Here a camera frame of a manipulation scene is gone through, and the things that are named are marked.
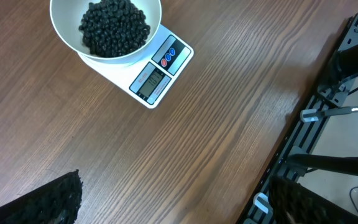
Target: black bean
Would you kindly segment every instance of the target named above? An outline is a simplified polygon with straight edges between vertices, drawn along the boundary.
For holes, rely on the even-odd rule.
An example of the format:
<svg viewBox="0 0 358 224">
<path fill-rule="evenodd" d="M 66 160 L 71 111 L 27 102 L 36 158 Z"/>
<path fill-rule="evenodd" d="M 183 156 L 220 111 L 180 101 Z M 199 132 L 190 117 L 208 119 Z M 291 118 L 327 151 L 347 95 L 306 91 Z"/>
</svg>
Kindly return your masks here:
<svg viewBox="0 0 358 224">
<path fill-rule="evenodd" d="M 90 44 L 91 44 L 91 41 L 90 41 L 88 38 L 86 38 L 85 36 L 82 37 L 82 42 L 83 42 L 87 47 L 89 47 Z"/>
<path fill-rule="evenodd" d="M 90 47 L 90 52 L 91 54 L 95 54 L 95 44 L 92 44 L 91 47 Z"/>
<path fill-rule="evenodd" d="M 121 2 L 119 3 L 119 8 L 120 8 L 120 9 L 123 9 L 124 6 L 125 6 L 125 2 L 124 2 L 124 1 L 121 1 Z"/>
<path fill-rule="evenodd" d="M 124 14 L 124 12 L 121 9 L 118 9 L 118 11 L 116 13 L 116 17 L 120 18 L 123 14 Z"/>
<path fill-rule="evenodd" d="M 95 44 L 95 50 L 96 50 L 96 54 L 100 54 L 101 52 L 101 47 L 98 45 L 98 43 Z"/>
<path fill-rule="evenodd" d="M 84 36 L 86 38 L 91 38 L 92 37 L 92 34 L 90 32 L 84 32 Z"/>
</svg>

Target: white scale platform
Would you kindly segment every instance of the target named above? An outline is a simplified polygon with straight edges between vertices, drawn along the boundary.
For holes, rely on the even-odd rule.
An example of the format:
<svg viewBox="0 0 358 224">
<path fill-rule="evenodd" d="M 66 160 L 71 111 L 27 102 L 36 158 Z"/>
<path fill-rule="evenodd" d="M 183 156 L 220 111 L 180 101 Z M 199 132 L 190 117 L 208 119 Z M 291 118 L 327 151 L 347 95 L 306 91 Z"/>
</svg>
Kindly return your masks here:
<svg viewBox="0 0 358 224">
<path fill-rule="evenodd" d="M 163 25 L 141 58 L 128 67 L 117 68 L 80 55 L 87 65 L 150 109 L 161 102 L 193 56 L 194 50 Z"/>
</svg>

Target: blue button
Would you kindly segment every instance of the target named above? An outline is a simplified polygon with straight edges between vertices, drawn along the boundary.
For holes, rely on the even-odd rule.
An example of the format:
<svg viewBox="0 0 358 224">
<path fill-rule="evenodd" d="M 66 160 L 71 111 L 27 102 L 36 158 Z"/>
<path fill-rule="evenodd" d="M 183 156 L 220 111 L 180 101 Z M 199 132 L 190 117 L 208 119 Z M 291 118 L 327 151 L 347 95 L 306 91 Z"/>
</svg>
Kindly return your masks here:
<svg viewBox="0 0 358 224">
<path fill-rule="evenodd" d="M 174 56 L 175 55 L 175 49 L 173 49 L 173 48 L 169 49 L 169 53 L 171 54 L 171 56 Z"/>
<path fill-rule="evenodd" d="M 167 59 L 168 62 L 171 61 L 171 59 L 172 59 L 172 58 L 171 58 L 171 55 L 170 55 L 170 54 L 166 54 L 166 55 L 165 55 L 165 59 Z"/>
</svg>

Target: metal frame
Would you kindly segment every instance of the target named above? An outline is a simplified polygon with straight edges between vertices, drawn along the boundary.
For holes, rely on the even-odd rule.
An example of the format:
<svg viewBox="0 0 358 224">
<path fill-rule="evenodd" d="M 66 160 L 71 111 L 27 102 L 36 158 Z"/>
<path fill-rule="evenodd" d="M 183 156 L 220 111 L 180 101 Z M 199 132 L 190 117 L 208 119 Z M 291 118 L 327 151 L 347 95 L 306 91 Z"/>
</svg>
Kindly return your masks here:
<svg viewBox="0 0 358 224">
<path fill-rule="evenodd" d="M 346 82 L 341 83 L 339 86 L 330 86 L 327 83 L 332 73 L 331 68 L 336 53 L 339 50 L 347 50 L 357 44 L 358 14 L 349 19 L 346 28 L 334 46 L 332 57 L 320 72 L 319 78 L 309 92 L 309 96 L 303 103 L 301 110 L 317 109 L 321 111 L 338 108 L 343 105 L 349 90 L 353 86 L 354 77 L 348 78 Z M 269 196 L 269 178 L 273 175 L 286 177 L 295 182 L 298 180 L 300 174 L 297 173 L 297 170 L 289 168 L 283 161 L 287 160 L 287 157 L 292 154 L 311 154 L 328 120 L 329 117 L 312 123 L 303 123 L 299 117 L 293 120 L 275 155 L 269 162 L 252 195 L 249 197 L 249 201 L 237 223 L 275 223 L 271 214 L 266 215 L 253 204 L 255 194 L 262 192 Z"/>
</svg>

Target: red button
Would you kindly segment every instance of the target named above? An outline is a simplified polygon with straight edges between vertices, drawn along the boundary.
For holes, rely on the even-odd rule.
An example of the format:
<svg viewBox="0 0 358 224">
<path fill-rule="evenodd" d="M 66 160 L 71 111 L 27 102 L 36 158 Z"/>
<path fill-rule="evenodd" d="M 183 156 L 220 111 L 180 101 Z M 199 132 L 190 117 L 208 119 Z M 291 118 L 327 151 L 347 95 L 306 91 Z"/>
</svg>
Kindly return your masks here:
<svg viewBox="0 0 358 224">
<path fill-rule="evenodd" d="M 167 60 L 166 60 L 165 58 L 163 58 L 163 59 L 161 60 L 161 65 L 162 65 L 163 67 L 165 67 L 165 66 L 167 66 L 167 64 L 168 64 Z"/>
</svg>

